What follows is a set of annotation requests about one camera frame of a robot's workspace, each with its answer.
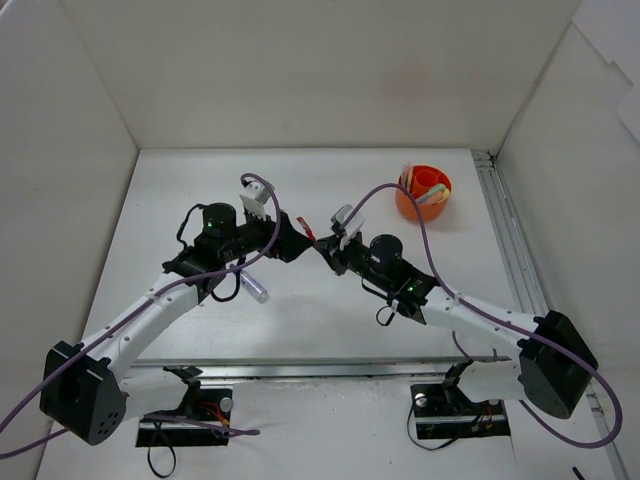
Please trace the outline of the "red gel pen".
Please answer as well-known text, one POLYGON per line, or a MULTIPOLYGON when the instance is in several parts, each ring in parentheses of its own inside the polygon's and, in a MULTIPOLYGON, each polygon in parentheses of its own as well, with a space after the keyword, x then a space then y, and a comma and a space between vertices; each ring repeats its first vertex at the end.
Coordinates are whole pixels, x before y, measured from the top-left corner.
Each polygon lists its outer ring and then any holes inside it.
POLYGON ((303 229, 304 233, 306 234, 306 236, 312 241, 312 242, 316 242, 316 237, 310 227, 310 225, 306 222, 306 220, 302 217, 302 216, 298 216, 296 218, 297 222, 299 223, 299 225, 301 226, 301 228, 303 229))

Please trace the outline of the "clear blue glue bottle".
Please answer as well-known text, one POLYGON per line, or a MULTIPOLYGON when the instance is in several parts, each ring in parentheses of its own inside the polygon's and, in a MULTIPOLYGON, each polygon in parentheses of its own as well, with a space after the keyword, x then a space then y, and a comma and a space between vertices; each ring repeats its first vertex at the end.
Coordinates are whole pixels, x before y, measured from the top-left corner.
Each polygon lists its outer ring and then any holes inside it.
POLYGON ((245 270, 240 272, 241 287, 258 303, 264 304, 269 299, 268 290, 250 273, 245 270))

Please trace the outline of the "yellow beige pen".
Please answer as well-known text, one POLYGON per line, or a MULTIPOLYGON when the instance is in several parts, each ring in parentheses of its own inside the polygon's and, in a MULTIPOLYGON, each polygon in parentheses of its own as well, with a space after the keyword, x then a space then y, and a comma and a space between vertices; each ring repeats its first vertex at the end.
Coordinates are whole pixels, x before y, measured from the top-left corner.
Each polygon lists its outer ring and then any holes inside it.
POLYGON ((403 168, 402 185, 407 191, 411 191, 412 178, 413 178, 413 167, 411 165, 406 165, 403 168))

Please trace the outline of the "yellow highlighter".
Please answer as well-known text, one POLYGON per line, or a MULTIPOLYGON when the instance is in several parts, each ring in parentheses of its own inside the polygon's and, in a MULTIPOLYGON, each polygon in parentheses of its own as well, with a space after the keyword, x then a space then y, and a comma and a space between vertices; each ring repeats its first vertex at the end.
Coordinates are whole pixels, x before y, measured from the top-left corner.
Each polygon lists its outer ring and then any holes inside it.
POLYGON ((436 204, 443 202, 450 195, 450 190, 445 184, 437 184, 431 190, 427 192, 426 202, 429 204, 436 204))

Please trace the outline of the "green highlighter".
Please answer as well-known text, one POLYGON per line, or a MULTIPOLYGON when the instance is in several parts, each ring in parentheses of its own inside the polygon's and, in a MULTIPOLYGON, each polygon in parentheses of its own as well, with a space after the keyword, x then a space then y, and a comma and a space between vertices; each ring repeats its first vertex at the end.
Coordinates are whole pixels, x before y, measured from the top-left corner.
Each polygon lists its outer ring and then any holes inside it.
POLYGON ((433 192, 427 192, 419 197, 416 202, 419 205, 436 205, 445 202, 450 195, 450 190, 445 188, 444 190, 438 190, 433 192))

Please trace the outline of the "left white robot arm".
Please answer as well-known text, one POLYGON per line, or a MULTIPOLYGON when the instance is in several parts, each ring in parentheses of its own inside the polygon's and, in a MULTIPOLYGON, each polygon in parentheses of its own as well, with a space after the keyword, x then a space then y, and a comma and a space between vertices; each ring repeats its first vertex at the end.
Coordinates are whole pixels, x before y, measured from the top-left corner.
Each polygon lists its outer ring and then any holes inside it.
POLYGON ((236 223, 226 203, 200 205, 202 231, 163 263, 156 283, 123 314, 76 345, 56 344, 45 361, 39 408, 89 445, 97 445, 130 419, 157 411, 191 418, 199 409, 195 368, 161 368, 134 378, 140 354, 174 321, 202 303, 228 274, 229 264, 260 255, 289 263, 313 245, 288 215, 245 215, 236 223))

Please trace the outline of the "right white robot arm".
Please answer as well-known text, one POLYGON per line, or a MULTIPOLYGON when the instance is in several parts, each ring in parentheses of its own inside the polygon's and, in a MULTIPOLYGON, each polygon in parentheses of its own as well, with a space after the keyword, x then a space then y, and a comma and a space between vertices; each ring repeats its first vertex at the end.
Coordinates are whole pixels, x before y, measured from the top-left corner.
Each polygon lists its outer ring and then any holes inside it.
POLYGON ((403 245, 393 235, 379 235, 370 245, 359 237, 343 244, 329 236, 314 247, 336 274, 358 275, 395 314, 462 334, 503 355, 495 363, 466 361, 449 369, 442 398, 455 412, 487 400, 527 400, 552 417, 568 419, 592 378, 584 368, 598 368, 564 314, 519 313, 449 293, 403 259, 403 245))

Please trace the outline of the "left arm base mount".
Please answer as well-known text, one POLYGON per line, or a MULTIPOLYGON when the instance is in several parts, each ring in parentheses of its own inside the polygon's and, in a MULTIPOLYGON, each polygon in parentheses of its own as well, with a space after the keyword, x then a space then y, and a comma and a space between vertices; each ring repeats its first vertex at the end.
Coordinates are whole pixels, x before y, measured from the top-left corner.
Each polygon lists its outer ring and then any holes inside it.
MULTIPOLYGON (((190 420, 212 425, 228 425, 233 408, 233 390, 222 386, 205 387, 200 391, 199 399, 187 407, 174 411, 162 411, 170 416, 182 416, 190 420)), ((213 432, 207 428, 158 421, 157 431, 152 420, 141 420, 138 424, 135 447, 221 447, 227 446, 226 434, 213 432)))

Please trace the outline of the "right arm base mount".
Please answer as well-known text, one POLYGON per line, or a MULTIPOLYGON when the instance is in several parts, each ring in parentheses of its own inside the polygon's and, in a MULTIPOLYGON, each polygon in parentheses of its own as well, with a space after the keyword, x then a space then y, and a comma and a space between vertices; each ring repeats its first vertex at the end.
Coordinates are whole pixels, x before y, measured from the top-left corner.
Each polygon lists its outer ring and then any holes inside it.
POLYGON ((454 441, 509 437, 506 409, 497 400, 474 403, 459 393, 446 393, 438 384, 413 384, 408 415, 409 432, 421 441, 454 441))

